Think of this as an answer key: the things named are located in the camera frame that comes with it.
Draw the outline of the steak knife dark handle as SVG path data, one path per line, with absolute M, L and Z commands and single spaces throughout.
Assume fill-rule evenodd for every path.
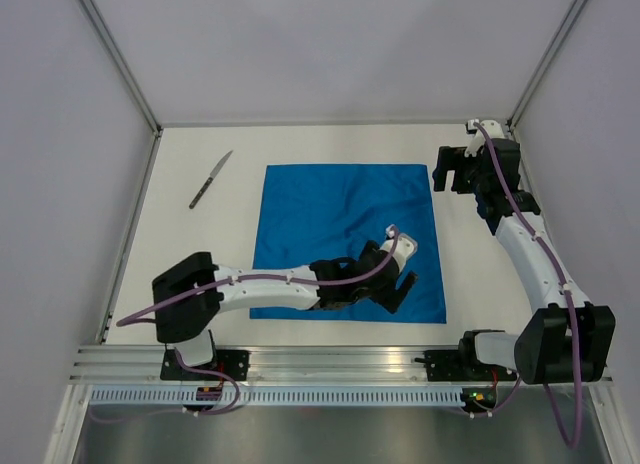
M 207 192 L 207 190 L 209 189 L 209 187 L 211 186 L 211 184 L 213 183 L 214 179 L 217 177 L 217 175 L 220 173 L 220 171 L 222 170 L 222 168 L 225 166 L 225 164 L 227 163 L 227 161 L 229 160 L 229 158 L 231 157 L 231 155 L 233 154 L 233 150 L 228 151 L 219 161 L 218 163 L 214 166 L 214 168 L 212 169 L 212 171 L 210 172 L 209 176 L 207 177 L 207 179 L 205 180 L 205 182 L 202 184 L 202 186 L 200 187 L 200 189 L 198 190 L 198 192 L 196 193 L 196 195 L 194 196 L 194 198 L 191 200 L 191 202 L 189 203 L 188 208 L 190 210 L 193 210 L 197 204 L 199 203 L 199 201 L 202 199 L 203 195 Z

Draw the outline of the blue cloth napkin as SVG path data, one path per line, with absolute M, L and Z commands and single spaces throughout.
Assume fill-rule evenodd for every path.
M 445 292 L 430 189 L 422 164 L 292 164 L 266 169 L 253 266 L 280 269 L 356 258 L 396 225 L 418 244 L 406 271 L 417 281 L 398 311 L 369 299 L 337 311 L 254 308 L 253 320 L 443 324 Z

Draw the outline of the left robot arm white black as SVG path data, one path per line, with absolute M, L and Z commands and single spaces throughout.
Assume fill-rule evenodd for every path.
M 338 311 L 372 301 L 387 313 L 398 311 L 417 280 L 411 271 L 398 278 L 418 249 L 408 235 L 365 244 L 357 259 L 318 260 L 306 266 L 243 271 L 218 265 L 208 252 L 196 252 L 152 281 L 157 341 L 174 345 L 184 369 L 206 380 L 218 368 L 208 326 L 220 313 L 267 307 L 298 311 Z

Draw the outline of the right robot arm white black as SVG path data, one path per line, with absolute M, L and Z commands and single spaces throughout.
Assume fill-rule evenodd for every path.
M 527 384 L 597 382 L 603 374 L 616 326 L 613 311 L 595 305 L 570 277 L 553 250 L 541 210 L 520 186 L 518 143 L 495 138 L 476 154 L 442 146 L 432 177 L 441 192 L 471 194 L 520 278 L 532 316 L 518 334 L 473 330 L 459 343 L 459 372 L 478 379 L 492 365 L 516 372 Z

